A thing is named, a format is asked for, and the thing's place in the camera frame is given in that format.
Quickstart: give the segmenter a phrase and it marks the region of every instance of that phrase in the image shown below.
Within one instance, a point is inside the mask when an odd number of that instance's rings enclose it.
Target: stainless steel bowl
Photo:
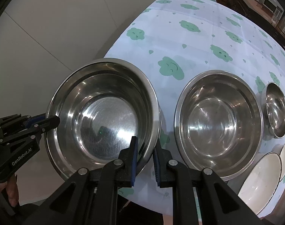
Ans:
[[[274,82],[263,89],[261,107],[269,125],[270,134],[276,139],[283,138],[285,136],[285,96]]]
[[[46,116],[60,125],[45,135],[55,170],[66,179],[77,169],[101,168],[138,136],[140,172],[150,159],[161,124],[155,91],[129,62],[102,58],[69,76],[55,93]]]
[[[211,70],[182,91],[174,132],[189,167],[209,167],[230,180],[253,162],[263,136],[263,116],[254,92],[241,78]]]

